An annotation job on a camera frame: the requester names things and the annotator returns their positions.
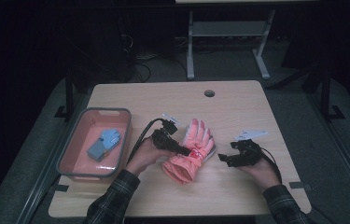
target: pink glove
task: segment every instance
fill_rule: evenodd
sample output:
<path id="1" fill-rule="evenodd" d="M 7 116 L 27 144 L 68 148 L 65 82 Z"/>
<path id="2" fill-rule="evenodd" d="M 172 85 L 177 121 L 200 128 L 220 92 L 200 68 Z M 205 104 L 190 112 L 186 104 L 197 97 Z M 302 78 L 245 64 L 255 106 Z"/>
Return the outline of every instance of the pink glove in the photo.
<path id="1" fill-rule="evenodd" d="M 179 184 L 194 180 L 202 163 L 210 158 L 216 150 L 215 141 L 210 130 L 204 128 L 202 120 L 193 119 L 187 128 L 183 147 L 191 150 L 188 156 L 176 155 L 162 164 L 163 171 Z"/>

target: wooden table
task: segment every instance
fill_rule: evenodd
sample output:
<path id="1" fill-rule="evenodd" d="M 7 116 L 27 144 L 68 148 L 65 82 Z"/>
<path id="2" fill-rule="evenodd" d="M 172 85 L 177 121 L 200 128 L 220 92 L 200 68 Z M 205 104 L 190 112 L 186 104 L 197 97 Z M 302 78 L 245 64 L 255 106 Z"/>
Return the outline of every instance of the wooden table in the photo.
<path id="1" fill-rule="evenodd" d="M 214 97 L 204 96 L 206 90 Z M 132 113 L 133 133 L 129 153 L 147 124 L 162 113 L 182 122 L 173 138 L 180 140 L 193 118 L 202 119 L 211 129 L 217 153 L 237 154 L 230 142 L 241 130 L 264 130 L 255 138 L 276 159 L 283 183 L 301 210 L 311 205 L 304 189 L 292 189 L 300 182 L 285 141 L 277 126 L 264 91 L 257 81 L 172 82 L 143 84 L 104 84 L 94 88 L 88 107 L 125 107 Z M 157 122 L 146 136 L 155 128 Z M 227 166 L 214 155 L 198 171 L 196 179 L 185 186 L 172 181 L 161 169 L 161 162 L 140 175 L 141 184 L 134 194 L 126 217 L 246 216 L 270 211 L 255 182 L 247 174 Z M 103 195 L 109 184 L 73 182 L 67 176 L 61 185 L 67 192 L 56 191 L 49 208 L 52 217 L 84 217 L 88 206 Z"/>

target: table hole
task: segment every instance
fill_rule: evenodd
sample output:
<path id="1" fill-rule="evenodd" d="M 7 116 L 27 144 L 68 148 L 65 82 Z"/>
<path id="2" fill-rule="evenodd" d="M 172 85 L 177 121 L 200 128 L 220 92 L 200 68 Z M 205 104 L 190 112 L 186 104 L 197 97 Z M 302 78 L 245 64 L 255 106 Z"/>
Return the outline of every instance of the table hole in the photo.
<path id="1" fill-rule="evenodd" d="M 214 97 L 215 96 L 215 92 L 212 90 L 207 90 L 204 92 L 204 95 L 207 97 Z"/>

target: glove finger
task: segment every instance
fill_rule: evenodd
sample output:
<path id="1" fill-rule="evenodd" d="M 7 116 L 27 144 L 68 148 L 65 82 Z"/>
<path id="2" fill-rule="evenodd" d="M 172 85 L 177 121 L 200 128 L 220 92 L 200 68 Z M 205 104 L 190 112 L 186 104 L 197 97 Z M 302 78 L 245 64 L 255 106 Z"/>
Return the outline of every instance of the glove finger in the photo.
<path id="1" fill-rule="evenodd" d="M 206 147 L 210 139 L 210 129 L 206 128 L 203 132 L 202 147 Z"/>
<path id="2" fill-rule="evenodd" d="M 197 135 L 196 135 L 197 143 L 200 144 L 202 142 L 203 134 L 204 134 L 204 122 L 203 122 L 203 120 L 199 120 L 199 122 L 198 122 L 198 132 L 197 132 Z"/>
<path id="3" fill-rule="evenodd" d="M 193 119 L 186 130 L 186 135 L 183 140 L 183 146 L 187 145 L 187 142 L 193 141 L 198 133 L 199 123 L 197 119 Z"/>
<path id="4" fill-rule="evenodd" d="M 209 153 L 210 150 L 215 146 L 215 140 L 212 138 L 209 138 L 209 141 L 207 142 L 206 148 L 204 149 L 206 153 Z"/>

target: person's left hand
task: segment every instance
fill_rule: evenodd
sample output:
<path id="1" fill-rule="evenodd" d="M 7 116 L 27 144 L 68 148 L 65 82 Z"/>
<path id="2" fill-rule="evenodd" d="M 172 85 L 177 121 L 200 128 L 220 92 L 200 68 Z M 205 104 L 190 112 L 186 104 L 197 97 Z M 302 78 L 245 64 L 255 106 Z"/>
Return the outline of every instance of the person's left hand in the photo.
<path id="1" fill-rule="evenodd" d="M 154 164 L 160 157 L 173 157 L 174 155 L 174 152 L 157 149 L 154 146 L 151 137 L 149 137 L 143 141 L 125 169 L 134 175 L 139 176 L 140 173 L 145 171 L 149 165 Z"/>
<path id="2" fill-rule="evenodd" d="M 263 158 L 259 159 L 259 161 L 252 166 L 239 166 L 236 168 L 251 175 L 256 180 L 262 192 L 270 187 L 281 185 L 274 169 Z"/>

